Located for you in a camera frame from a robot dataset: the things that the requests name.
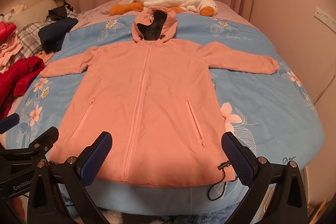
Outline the navy folded garment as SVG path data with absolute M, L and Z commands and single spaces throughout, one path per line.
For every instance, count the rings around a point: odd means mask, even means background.
M 78 22 L 76 18 L 64 18 L 41 28 L 38 32 L 38 36 L 45 53 L 60 51 L 66 34 L 70 32 Z

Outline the light pink clothes pile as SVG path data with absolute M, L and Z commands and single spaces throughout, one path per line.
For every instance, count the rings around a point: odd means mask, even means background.
M 22 44 L 18 40 L 16 33 L 9 35 L 3 42 L 1 42 L 1 73 L 4 73 L 8 69 L 10 66 L 10 59 L 15 56 L 21 48 Z

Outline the white goose plush toy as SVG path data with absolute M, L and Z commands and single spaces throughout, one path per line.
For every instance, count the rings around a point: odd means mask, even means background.
M 218 13 L 214 0 L 130 0 L 127 4 L 116 3 L 109 9 L 109 15 L 122 15 L 130 11 L 142 12 L 144 8 L 162 6 L 176 13 L 191 11 L 202 16 L 215 16 Z

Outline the red puffer jacket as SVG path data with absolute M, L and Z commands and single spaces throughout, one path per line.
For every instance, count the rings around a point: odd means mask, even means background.
M 17 26 L 11 22 L 0 22 L 0 41 L 5 40 L 9 35 L 11 35 Z

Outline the red knit garment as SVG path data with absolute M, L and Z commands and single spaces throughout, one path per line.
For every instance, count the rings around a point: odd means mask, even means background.
M 7 117 L 15 99 L 25 94 L 37 75 L 45 68 L 44 61 L 36 56 L 19 59 L 1 73 L 1 119 Z

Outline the plaid grey shirt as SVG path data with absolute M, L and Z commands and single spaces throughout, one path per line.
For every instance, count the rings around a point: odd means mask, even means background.
M 36 22 L 27 24 L 18 32 L 18 40 L 22 45 L 21 50 L 16 55 L 16 59 L 28 58 L 43 50 L 39 31 L 48 26 L 47 22 Z

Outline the pink bed sheet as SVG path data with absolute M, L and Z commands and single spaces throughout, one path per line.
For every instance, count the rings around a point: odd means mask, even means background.
M 83 11 L 77 14 L 78 23 L 71 31 L 75 31 L 80 28 L 88 27 L 93 24 L 103 23 L 110 20 L 119 18 L 121 15 L 109 16 L 109 9 L 115 4 L 128 4 L 130 0 L 114 0 L 103 5 L 100 5 L 94 9 Z M 236 22 L 247 26 L 254 27 L 248 20 L 234 12 L 228 5 L 215 1 L 218 7 L 218 13 L 215 15 L 216 19 L 228 20 L 230 22 Z

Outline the white wall power strip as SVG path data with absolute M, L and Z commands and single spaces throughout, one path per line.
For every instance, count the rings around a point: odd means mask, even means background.
M 321 21 L 324 25 L 326 25 L 333 32 L 336 31 L 336 21 L 331 16 L 327 15 L 324 11 L 319 8 L 315 8 L 314 17 Z

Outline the pink hooded jacket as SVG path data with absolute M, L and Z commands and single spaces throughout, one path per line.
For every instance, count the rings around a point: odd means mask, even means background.
M 234 179 L 221 148 L 229 129 L 210 69 L 271 75 L 269 56 L 233 50 L 222 43 L 201 46 L 175 38 L 176 13 L 150 7 L 137 15 L 133 38 L 52 61 L 42 77 L 83 73 L 59 127 L 50 160 L 79 155 L 109 132 L 113 147 L 98 177 L 137 186 L 194 187 Z

